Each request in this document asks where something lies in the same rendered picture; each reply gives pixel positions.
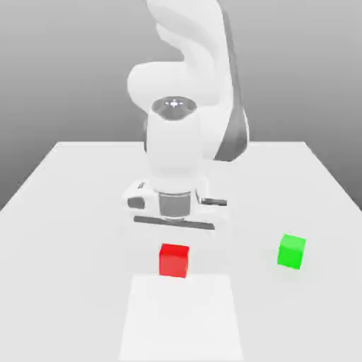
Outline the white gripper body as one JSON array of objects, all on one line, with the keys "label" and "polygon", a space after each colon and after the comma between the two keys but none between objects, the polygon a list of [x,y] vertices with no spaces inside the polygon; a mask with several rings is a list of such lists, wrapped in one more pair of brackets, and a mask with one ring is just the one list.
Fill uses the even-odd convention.
[{"label": "white gripper body", "polygon": [[231,226],[228,219],[202,223],[132,216],[130,238],[143,245],[224,245],[231,240]]}]

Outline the small red cube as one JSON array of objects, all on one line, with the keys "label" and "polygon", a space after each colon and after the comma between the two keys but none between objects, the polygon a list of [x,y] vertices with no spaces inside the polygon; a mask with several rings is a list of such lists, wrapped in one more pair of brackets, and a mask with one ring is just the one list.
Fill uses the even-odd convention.
[{"label": "small red cube", "polygon": [[188,270],[189,246],[162,244],[159,252],[159,274],[185,278]]}]

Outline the small green cube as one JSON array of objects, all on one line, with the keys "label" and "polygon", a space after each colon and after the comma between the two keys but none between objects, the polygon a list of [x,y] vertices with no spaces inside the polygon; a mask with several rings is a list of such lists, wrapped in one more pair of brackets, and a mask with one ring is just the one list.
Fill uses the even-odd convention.
[{"label": "small green cube", "polygon": [[303,261],[306,240],[284,234],[278,250],[277,264],[299,270]]}]

